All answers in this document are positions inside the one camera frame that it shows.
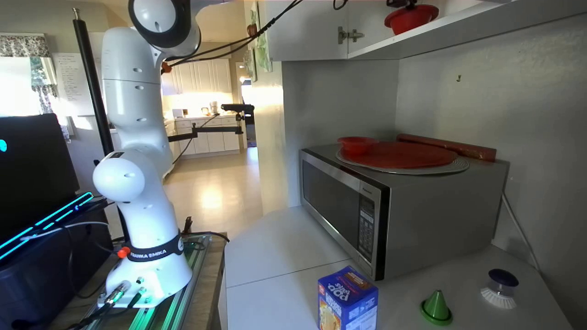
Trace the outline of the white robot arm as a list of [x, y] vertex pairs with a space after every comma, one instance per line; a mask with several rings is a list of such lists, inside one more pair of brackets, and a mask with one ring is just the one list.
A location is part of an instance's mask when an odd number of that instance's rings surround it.
[[184, 290], [193, 270], [163, 189], [172, 166], [161, 114], [161, 63], [200, 46], [198, 12], [226, 0], [128, 0], [132, 24], [105, 34], [101, 78], [121, 147], [99, 162], [95, 189], [123, 213], [128, 255], [108, 274], [103, 303], [152, 309]]

